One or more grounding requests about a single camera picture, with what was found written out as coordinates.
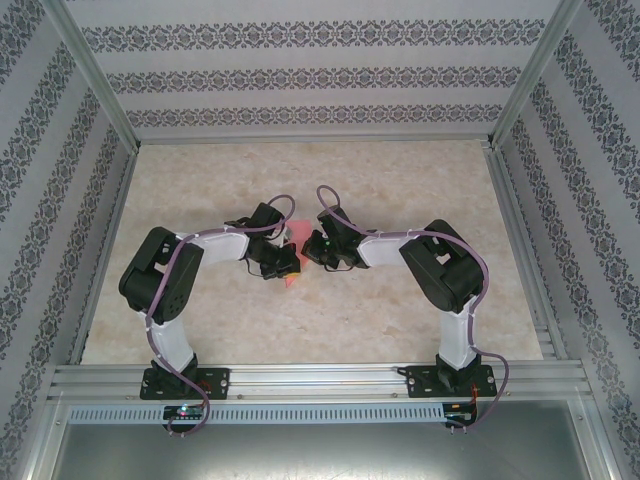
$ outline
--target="patterned wallpaper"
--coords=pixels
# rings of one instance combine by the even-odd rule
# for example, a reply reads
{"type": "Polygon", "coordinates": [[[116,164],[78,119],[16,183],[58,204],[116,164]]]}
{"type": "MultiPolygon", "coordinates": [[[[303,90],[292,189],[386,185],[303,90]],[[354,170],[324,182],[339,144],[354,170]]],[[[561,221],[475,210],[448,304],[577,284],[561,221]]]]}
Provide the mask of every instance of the patterned wallpaper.
{"type": "Polygon", "coordinates": [[[0,7],[0,479],[77,339],[130,161],[35,0],[0,7]]]}
{"type": "Polygon", "coordinates": [[[503,145],[566,347],[640,478],[640,15],[586,1],[503,145]]]}
{"type": "Polygon", "coordinates": [[[488,134],[557,3],[67,5],[144,141],[488,134]]]}

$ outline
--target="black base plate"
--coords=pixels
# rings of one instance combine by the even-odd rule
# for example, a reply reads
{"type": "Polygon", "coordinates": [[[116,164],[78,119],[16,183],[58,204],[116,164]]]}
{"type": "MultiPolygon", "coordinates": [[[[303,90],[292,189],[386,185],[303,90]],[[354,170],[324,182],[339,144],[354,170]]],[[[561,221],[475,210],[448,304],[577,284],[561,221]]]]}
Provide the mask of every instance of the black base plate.
{"type": "Polygon", "coordinates": [[[409,398],[471,397],[473,385],[478,389],[478,397],[496,396],[495,377],[490,365],[478,365],[469,381],[459,386],[455,392],[451,392],[440,382],[438,368],[435,365],[413,365],[399,369],[407,377],[409,398]]]}
{"type": "MultiPolygon", "coordinates": [[[[204,389],[209,400],[226,400],[229,392],[229,374],[228,368],[198,368],[195,383],[204,389]]],[[[193,389],[181,397],[172,392],[164,392],[157,382],[157,372],[153,368],[147,368],[142,376],[140,398],[142,400],[198,400],[202,397],[193,389]]]]}

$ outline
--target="work surface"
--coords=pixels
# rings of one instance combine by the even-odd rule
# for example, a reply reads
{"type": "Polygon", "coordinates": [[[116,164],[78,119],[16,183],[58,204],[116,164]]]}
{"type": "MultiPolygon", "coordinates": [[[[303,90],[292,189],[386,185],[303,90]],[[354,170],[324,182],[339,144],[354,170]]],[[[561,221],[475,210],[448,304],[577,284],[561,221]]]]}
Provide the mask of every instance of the work surface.
{"type": "MultiPolygon", "coordinates": [[[[317,227],[322,183],[367,229],[448,221],[491,272],[477,344],[542,358],[480,143],[344,142],[143,146],[83,363],[150,361],[143,323],[117,287],[151,228],[218,227],[279,193],[296,198],[294,219],[317,227]]],[[[327,273],[309,263],[285,288],[248,275],[244,262],[217,264],[199,271],[184,318],[201,363],[432,362],[440,338],[438,311],[404,267],[327,273]]]]}

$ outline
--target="wire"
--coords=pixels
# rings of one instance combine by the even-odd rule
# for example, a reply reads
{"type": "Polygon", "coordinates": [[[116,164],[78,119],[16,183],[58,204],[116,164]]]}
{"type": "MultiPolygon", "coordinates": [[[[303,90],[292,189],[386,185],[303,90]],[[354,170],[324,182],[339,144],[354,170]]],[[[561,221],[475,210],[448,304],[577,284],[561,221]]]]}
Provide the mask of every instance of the wire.
{"type": "Polygon", "coordinates": [[[247,262],[247,272],[249,273],[249,275],[253,275],[254,277],[264,278],[262,275],[259,275],[257,273],[253,273],[251,271],[251,264],[249,263],[249,259],[248,258],[245,258],[244,261],[247,262]]]}
{"type": "Polygon", "coordinates": [[[201,380],[200,382],[198,382],[198,384],[202,386],[202,388],[208,389],[209,392],[211,391],[211,385],[209,385],[209,382],[205,382],[204,380],[201,380]]]}
{"type": "Polygon", "coordinates": [[[471,412],[471,415],[474,415],[478,413],[478,387],[476,387],[475,383],[471,385],[471,394],[471,404],[473,405],[473,412],[471,412]]]}
{"type": "Polygon", "coordinates": [[[329,273],[336,273],[336,272],[350,272],[351,270],[353,270],[353,265],[351,265],[349,268],[343,268],[342,270],[338,270],[337,268],[335,270],[330,269],[327,265],[324,266],[325,271],[329,272],[329,273]]]}
{"type": "MultiPolygon", "coordinates": [[[[165,288],[167,286],[167,282],[169,281],[169,275],[171,274],[171,271],[173,270],[173,267],[176,264],[176,260],[178,258],[178,255],[180,254],[180,251],[191,240],[194,240],[194,239],[199,238],[199,237],[205,237],[206,238],[206,237],[209,237],[209,236],[214,236],[214,235],[218,235],[220,233],[225,233],[225,232],[258,233],[258,232],[267,232],[269,230],[273,230],[274,228],[278,228],[278,227],[283,227],[284,228],[285,223],[287,223],[289,221],[289,219],[293,216],[293,212],[295,212],[295,210],[296,210],[296,201],[294,200],[294,198],[291,195],[281,194],[281,195],[276,195],[271,200],[269,200],[268,205],[271,205],[273,202],[275,202],[276,200],[279,200],[281,198],[286,198],[287,200],[289,200],[291,202],[291,210],[289,211],[289,213],[282,220],[280,220],[279,222],[274,223],[273,225],[267,225],[266,227],[255,227],[255,228],[249,228],[249,227],[236,228],[236,227],[228,227],[228,226],[225,226],[223,228],[212,228],[212,229],[209,229],[209,230],[203,230],[203,231],[198,232],[198,233],[192,233],[192,234],[187,235],[186,237],[184,237],[182,240],[180,240],[180,243],[178,243],[178,245],[176,246],[175,250],[171,254],[171,258],[169,259],[169,262],[167,263],[167,267],[166,267],[166,269],[164,271],[164,274],[162,275],[162,279],[160,280],[160,285],[158,286],[158,289],[156,290],[156,293],[155,293],[155,295],[153,297],[153,301],[151,302],[151,305],[149,306],[149,310],[147,310],[147,314],[144,317],[145,330],[147,332],[147,341],[149,342],[149,346],[151,347],[151,350],[153,351],[154,355],[156,356],[156,359],[158,360],[158,362],[166,370],[171,372],[173,375],[178,377],[180,380],[182,380],[184,383],[186,383],[191,388],[193,388],[196,392],[198,392],[198,394],[202,397],[202,400],[203,400],[203,407],[204,407],[206,412],[202,416],[202,420],[200,420],[200,422],[198,424],[194,425],[193,428],[191,428],[190,430],[188,430],[186,432],[179,433],[181,438],[184,438],[184,437],[186,437],[188,435],[193,435],[194,433],[196,433],[198,430],[200,430],[207,423],[207,420],[209,419],[209,416],[211,414],[211,402],[209,402],[209,397],[208,397],[207,393],[202,388],[200,388],[194,382],[192,382],[187,377],[182,375],[182,373],[180,373],[178,370],[173,368],[173,366],[162,356],[162,354],[160,353],[160,349],[158,348],[158,346],[156,345],[155,340],[153,339],[153,331],[152,331],[153,314],[156,312],[156,309],[158,308],[160,300],[162,299],[162,295],[164,295],[164,290],[165,290],[165,288]]],[[[167,424],[167,430],[169,431],[169,435],[170,436],[178,434],[178,432],[175,432],[174,430],[171,429],[172,422],[173,422],[173,419],[169,420],[169,423],[167,424]]]]}
{"type": "Polygon", "coordinates": [[[507,362],[507,359],[504,358],[499,353],[485,352],[484,350],[480,350],[478,347],[476,347],[475,341],[473,339],[474,314],[475,314],[476,308],[478,308],[478,305],[480,305],[480,303],[482,302],[484,297],[487,295],[487,291],[489,290],[489,268],[487,267],[487,264],[482,259],[482,257],[473,248],[471,248],[467,243],[463,242],[459,238],[453,237],[451,235],[447,235],[446,233],[431,232],[431,231],[427,231],[427,230],[415,230],[415,231],[409,230],[409,231],[406,231],[406,232],[375,233],[375,232],[369,232],[367,230],[364,230],[363,228],[360,228],[357,225],[354,225],[353,223],[348,222],[347,220],[345,220],[344,218],[342,218],[338,214],[336,214],[333,211],[333,209],[331,207],[329,207],[329,205],[327,205],[327,202],[325,202],[324,199],[322,198],[322,191],[323,190],[329,190],[334,195],[334,197],[336,198],[336,202],[337,202],[337,206],[338,207],[340,206],[340,196],[338,195],[338,192],[336,192],[329,185],[320,185],[316,189],[316,195],[318,196],[318,200],[320,200],[320,204],[327,211],[327,213],[329,213],[329,215],[331,215],[333,218],[335,218],[337,221],[339,221],[343,225],[351,228],[352,230],[355,230],[356,232],[360,233],[361,235],[366,235],[366,236],[369,236],[369,237],[378,237],[378,238],[403,238],[403,237],[410,237],[410,236],[413,236],[413,235],[415,235],[416,237],[424,235],[424,236],[427,236],[427,237],[439,238],[441,240],[446,240],[447,242],[451,242],[451,243],[453,243],[455,245],[458,245],[459,247],[464,248],[469,253],[469,255],[471,255],[471,257],[480,266],[480,269],[482,270],[482,276],[483,276],[484,280],[482,282],[482,290],[480,291],[480,294],[476,297],[475,301],[469,307],[469,321],[467,323],[467,339],[469,341],[469,345],[470,345],[471,349],[475,353],[477,353],[478,355],[483,355],[485,357],[490,357],[490,358],[496,358],[496,359],[498,359],[498,360],[500,360],[502,362],[502,364],[504,365],[504,380],[502,381],[502,385],[500,385],[500,388],[498,389],[498,392],[496,393],[496,396],[493,399],[493,402],[491,402],[491,405],[489,405],[489,407],[487,408],[487,410],[484,413],[484,415],[482,415],[482,417],[480,417],[468,429],[470,429],[472,427],[475,428],[477,425],[482,423],[489,416],[489,414],[495,409],[496,405],[498,404],[498,401],[500,400],[500,398],[502,397],[502,394],[504,393],[505,389],[507,388],[507,383],[509,381],[509,363],[507,362]]]}

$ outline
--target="robotic arm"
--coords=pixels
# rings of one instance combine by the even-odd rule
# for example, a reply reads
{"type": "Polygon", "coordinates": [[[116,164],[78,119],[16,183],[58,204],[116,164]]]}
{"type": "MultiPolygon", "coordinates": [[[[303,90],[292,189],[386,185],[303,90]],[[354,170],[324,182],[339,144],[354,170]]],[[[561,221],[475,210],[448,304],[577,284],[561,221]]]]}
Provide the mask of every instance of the robotic arm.
{"type": "MultiPolygon", "coordinates": [[[[302,254],[325,268],[381,265],[408,266],[429,301],[440,310],[441,340],[436,356],[437,379],[445,390],[458,393],[477,373],[478,355],[469,343],[469,308],[482,291],[484,276],[478,263],[459,245],[438,238],[412,234],[384,237],[364,235],[341,223],[351,223],[339,206],[318,215],[324,233],[314,230],[302,254]]],[[[439,232],[464,242],[444,220],[435,220],[426,231],[439,232]]]]}
{"type": "MultiPolygon", "coordinates": [[[[152,315],[151,336],[164,360],[191,381],[198,381],[198,361],[185,335],[181,314],[189,300],[198,269],[218,262],[246,259],[259,264],[265,280],[299,273],[300,260],[294,244],[278,246],[272,243],[273,229],[242,231],[274,225],[283,219],[278,210],[260,203],[250,218],[227,222],[226,225],[231,227],[229,231],[191,240],[176,257],[162,298],[152,315]]],[[[152,229],[122,276],[120,294],[142,318],[147,315],[164,274],[158,266],[167,265],[185,237],[163,227],[152,229]]],[[[147,383],[152,384],[150,391],[162,392],[169,398],[183,398],[191,393],[190,387],[176,378],[162,362],[152,361],[152,368],[152,372],[145,374],[147,383]]]]}
{"type": "MultiPolygon", "coordinates": [[[[473,392],[474,397],[495,396],[491,367],[480,366],[479,351],[470,344],[469,335],[469,329],[473,326],[470,325],[470,307],[483,290],[483,270],[476,259],[456,243],[455,240],[460,240],[464,245],[460,235],[447,222],[435,220],[425,231],[448,236],[452,241],[418,232],[385,236],[382,232],[364,231],[353,226],[340,206],[325,205],[325,208],[318,216],[323,232],[313,231],[302,249],[303,255],[333,270],[339,267],[340,262],[350,268],[363,269],[406,265],[425,296],[441,312],[441,343],[435,367],[409,366],[398,369],[398,373],[407,377],[409,395],[464,397],[472,396],[473,392]]],[[[176,255],[166,287],[151,316],[153,323],[148,334],[152,345],[157,347],[158,357],[190,381],[200,385],[198,382],[202,380],[204,369],[197,367],[197,357],[187,341],[180,315],[189,299],[198,268],[226,260],[250,259],[260,265],[265,279],[299,273],[300,263],[295,254],[295,245],[275,245],[270,238],[274,230],[266,228],[281,222],[283,218],[275,208],[261,203],[250,218],[228,222],[228,231],[225,229],[196,237],[184,244],[176,255]],[[262,228],[264,231],[243,232],[243,228],[262,228]]],[[[169,262],[182,238],[186,237],[162,227],[153,229],[123,275],[120,293],[142,317],[148,315],[165,275],[158,265],[169,262]]],[[[218,383],[224,385],[228,376],[222,379],[218,383]]],[[[221,397],[216,397],[211,389],[206,393],[210,398],[226,398],[225,388],[221,397]]],[[[152,369],[145,372],[141,398],[194,397],[197,395],[191,387],[174,376],[163,362],[153,361],[152,369]]]]}

